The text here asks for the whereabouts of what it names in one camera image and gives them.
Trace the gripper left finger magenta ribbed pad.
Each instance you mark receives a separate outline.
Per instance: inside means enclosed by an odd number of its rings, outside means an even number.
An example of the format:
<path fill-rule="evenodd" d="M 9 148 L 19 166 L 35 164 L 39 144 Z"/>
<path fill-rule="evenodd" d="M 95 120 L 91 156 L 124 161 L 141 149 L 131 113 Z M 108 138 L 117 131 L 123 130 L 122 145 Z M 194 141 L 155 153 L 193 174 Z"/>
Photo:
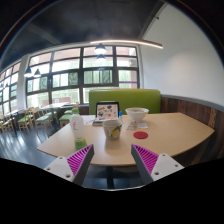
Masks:
<path fill-rule="evenodd" d="M 81 186 L 93 155 L 94 146 L 88 145 L 68 157 L 57 157 L 45 171 Z"/>

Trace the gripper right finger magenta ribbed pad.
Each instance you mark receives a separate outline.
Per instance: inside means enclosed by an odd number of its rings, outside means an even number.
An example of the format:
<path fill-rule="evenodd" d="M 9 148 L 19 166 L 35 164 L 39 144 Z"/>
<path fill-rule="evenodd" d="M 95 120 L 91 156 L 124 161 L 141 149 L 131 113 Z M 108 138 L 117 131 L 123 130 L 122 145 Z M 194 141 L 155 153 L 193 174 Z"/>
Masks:
<path fill-rule="evenodd" d="M 131 154 L 144 184 L 152 183 L 183 169 L 183 166 L 168 154 L 156 154 L 136 144 L 131 145 Z"/>

